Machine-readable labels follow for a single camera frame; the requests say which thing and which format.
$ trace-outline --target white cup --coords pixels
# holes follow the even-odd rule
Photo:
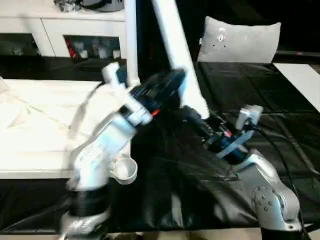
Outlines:
[[[137,178],[138,165],[131,157],[122,157],[115,161],[110,171],[111,178],[114,178],[121,185],[131,184]]]

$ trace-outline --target white pillow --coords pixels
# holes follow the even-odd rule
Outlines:
[[[276,53],[281,23],[232,25],[207,16],[200,62],[270,63]]]

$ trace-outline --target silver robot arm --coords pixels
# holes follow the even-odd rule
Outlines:
[[[275,167],[260,152],[248,151],[242,145],[257,129],[262,110],[257,105],[241,109],[236,133],[213,113],[204,121],[196,111],[185,107],[184,116],[202,137],[204,147],[226,160],[241,180],[242,189],[251,199],[252,210],[257,215],[262,238],[302,239],[297,196],[282,183]]]
[[[70,206],[61,220],[62,239],[87,238],[107,220],[109,178],[127,185],[137,176],[137,163],[119,153],[140,127],[165,107],[185,77],[182,69],[157,74],[128,93],[117,84],[118,68],[119,65],[111,63],[105,74],[113,81],[110,84],[115,95],[125,102],[124,106],[109,114],[96,133],[71,154],[73,178],[67,183]]]

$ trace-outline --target cabinet drawer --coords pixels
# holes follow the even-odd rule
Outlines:
[[[40,18],[0,17],[0,34],[32,34],[42,56],[55,56]]]
[[[42,19],[57,57],[70,57],[64,36],[118,37],[121,58],[126,58],[126,23],[124,21],[86,19]]]

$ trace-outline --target black tablecloth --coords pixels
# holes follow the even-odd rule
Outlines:
[[[106,64],[101,60],[76,63],[68,58],[5,58],[0,76],[101,81],[100,69]],[[320,171],[320,114],[271,64],[201,63],[196,72],[209,107],[230,122],[235,122],[246,104],[264,107],[260,125],[289,162],[303,217],[307,223],[319,220],[320,185],[311,169]],[[110,182],[111,215],[103,225],[105,231],[258,225],[242,182],[230,166],[204,150],[199,137],[178,119],[178,112],[163,112],[133,139],[138,177],[127,186]],[[264,137],[256,133],[247,145],[264,154],[290,186],[277,152]],[[1,232],[59,231],[65,183],[66,179],[0,180]]]

